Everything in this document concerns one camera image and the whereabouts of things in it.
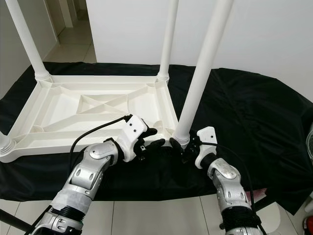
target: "white wall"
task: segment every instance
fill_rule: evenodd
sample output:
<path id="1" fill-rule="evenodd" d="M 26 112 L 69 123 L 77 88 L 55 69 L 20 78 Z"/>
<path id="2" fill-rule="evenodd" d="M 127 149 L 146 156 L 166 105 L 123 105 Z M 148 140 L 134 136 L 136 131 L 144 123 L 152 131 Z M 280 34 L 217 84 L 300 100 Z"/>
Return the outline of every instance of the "white wall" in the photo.
<path id="1" fill-rule="evenodd" d="M 19 0 L 39 54 L 45 58 L 57 44 L 44 0 Z M 5 0 L 0 0 L 0 98 L 30 65 Z"/>
<path id="2" fill-rule="evenodd" d="M 87 0 L 98 62 L 159 64 L 169 0 Z M 215 0 L 180 0 L 171 64 L 195 65 Z M 279 78 L 313 101 L 313 1 L 235 0 L 214 67 Z"/>

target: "doorway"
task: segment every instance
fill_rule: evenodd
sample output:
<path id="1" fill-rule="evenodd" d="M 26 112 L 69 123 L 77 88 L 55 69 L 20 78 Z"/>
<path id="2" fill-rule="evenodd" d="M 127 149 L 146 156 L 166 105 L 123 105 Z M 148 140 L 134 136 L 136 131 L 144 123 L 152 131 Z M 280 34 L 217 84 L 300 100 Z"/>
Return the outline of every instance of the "doorway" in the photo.
<path id="1" fill-rule="evenodd" d="M 86 0 L 45 0 L 60 46 L 50 62 L 96 63 Z"/>

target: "black pole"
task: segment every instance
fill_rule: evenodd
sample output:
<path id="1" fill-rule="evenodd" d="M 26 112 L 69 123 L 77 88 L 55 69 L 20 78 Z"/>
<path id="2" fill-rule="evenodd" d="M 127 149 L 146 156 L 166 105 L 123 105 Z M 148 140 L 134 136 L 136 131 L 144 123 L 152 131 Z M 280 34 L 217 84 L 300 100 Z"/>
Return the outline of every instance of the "black pole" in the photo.
<path id="1" fill-rule="evenodd" d="M 270 196 L 266 196 L 262 198 L 260 201 L 255 203 L 255 210 L 258 212 L 259 210 L 269 206 L 270 204 L 274 203 L 275 199 Z"/>
<path id="2" fill-rule="evenodd" d="M 27 224 L 26 222 L 16 218 L 15 216 L 1 209 L 0 209 L 0 221 L 3 221 L 4 223 L 11 225 L 17 229 L 20 229 L 24 232 L 27 232 L 31 229 L 30 224 Z"/>

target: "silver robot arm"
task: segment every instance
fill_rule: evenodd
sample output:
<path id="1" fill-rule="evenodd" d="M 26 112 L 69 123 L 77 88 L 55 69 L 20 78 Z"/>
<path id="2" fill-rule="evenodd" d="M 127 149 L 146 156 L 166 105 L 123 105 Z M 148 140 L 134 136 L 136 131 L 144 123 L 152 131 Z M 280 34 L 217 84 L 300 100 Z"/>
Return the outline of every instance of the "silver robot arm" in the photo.
<path id="1" fill-rule="evenodd" d="M 217 143 L 213 127 L 197 132 L 201 142 Z M 207 171 L 217 189 L 217 199 L 226 235 L 263 235 L 242 187 L 239 171 L 216 156 L 216 147 L 201 145 L 196 167 Z"/>
<path id="2" fill-rule="evenodd" d="M 129 162 L 135 157 L 134 146 L 148 126 L 137 116 L 126 123 L 116 141 L 95 143 L 84 151 L 83 160 L 73 169 L 63 188 L 51 202 L 32 235 L 80 235 L 83 219 L 93 201 L 103 173 L 118 158 Z"/>

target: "black cable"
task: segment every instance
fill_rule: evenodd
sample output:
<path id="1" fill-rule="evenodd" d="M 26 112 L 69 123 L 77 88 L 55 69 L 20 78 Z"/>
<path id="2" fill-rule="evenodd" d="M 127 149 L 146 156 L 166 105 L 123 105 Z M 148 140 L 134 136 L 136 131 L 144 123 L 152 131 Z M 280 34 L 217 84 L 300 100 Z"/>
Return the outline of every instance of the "black cable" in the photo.
<path id="1" fill-rule="evenodd" d="M 29 235 L 32 234 L 33 231 L 35 230 L 37 224 L 40 222 L 40 220 L 43 218 L 43 216 L 45 215 L 46 212 L 48 212 L 51 209 L 51 205 L 49 205 L 44 212 L 41 213 L 41 215 L 39 215 L 39 217 L 35 220 L 35 222 L 32 224 L 31 229 L 29 231 L 27 231 L 24 235 Z"/>
<path id="2" fill-rule="evenodd" d="M 105 123 L 105 124 L 103 124 L 103 125 L 101 125 L 101 126 L 95 127 L 95 128 L 93 128 L 92 130 L 87 131 L 87 132 L 85 132 L 84 134 L 82 134 L 82 135 L 81 135 L 80 137 L 78 137 L 78 138 L 74 141 L 74 143 L 72 144 L 72 147 L 70 148 L 70 151 L 69 151 L 69 159 L 70 159 L 70 160 L 72 159 L 74 148 L 75 148 L 75 146 L 77 145 L 78 141 L 80 141 L 83 137 L 85 137 L 86 135 L 89 135 L 90 133 L 95 132 L 95 131 L 97 131 L 97 130 L 103 128 L 103 127 L 106 127 L 106 126 L 110 126 L 110 125 L 112 125 L 112 124 L 115 124 L 115 123 L 117 123 L 117 122 L 119 122 L 119 121 L 121 121 L 121 120 L 128 121 L 132 116 L 133 116 L 133 115 L 130 114 L 130 115 L 128 115 L 128 116 L 120 117 L 120 118 L 118 118 L 118 119 L 116 119 L 116 120 L 114 120 L 114 121 L 110 121 L 110 122 Z"/>
<path id="3" fill-rule="evenodd" d="M 248 171 L 248 169 L 247 169 L 247 167 L 246 167 L 246 164 L 245 164 L 244 160 L 242 160 L 242 159 L 239 157 L 239 155 L 238 155 L 237 153 L 235 153 L 233 150 L 231 150 L 230 148 L 227 148 L 226 146 L 221 145 L 221 144 L 219 144 L 219 143 L 200 142 L 200 144 L 203 144 L 203 145 L 211 145 L 211 146 L 216 146 L 216 147 L 223 148 L 223 149 L 227 150 L 228 152 L 230 152 L 231 154 L 233 154 L 233 155 L 242 163 L 242 165 L 243 165 L 243 167 L 244 167 L 244 170 L 245 170 L 245 172 L 246 172 L 246 177 L 247 177 L 247 179 L 248 179 L 248 184 L 249 184 L 249 192 L 250 192 L 250 198 L 251 198 L 251 209 L 252 209 L 254 215 L 257 216 L 257 214 L 256 214 L 256 209 L 255 209 L 255 202 L 254 202 L 254 194 L 253 194 L 252 181 L 251 181 L 250 173 L 249 173 L 249 171 Z M 262 233 L 263 233 L 264 235 L 266 235 L 267 233 L 265 232 L 264 228 L 263 228 L 262 225 L 261 225 L 261 220 L 260 220 L 258 226 L 259 226 L 260 230 L 262 231 Z"/>
<path id="4" fill-rule="evenodd" d="M 75 164 L 78 160 L 78 158 L 80 157 L 80 155 L 82 155 L 82 153 L 85 151 L 87 147 L 83 148 L 82 150 L 80 150 L 80 152 L 77 154 L 77 156 L 75 157 L 75 160 L 73 162 L 73 164 L 71 164 L 70 169 L 73 170 L 73 168 L 75 167 Z"/>

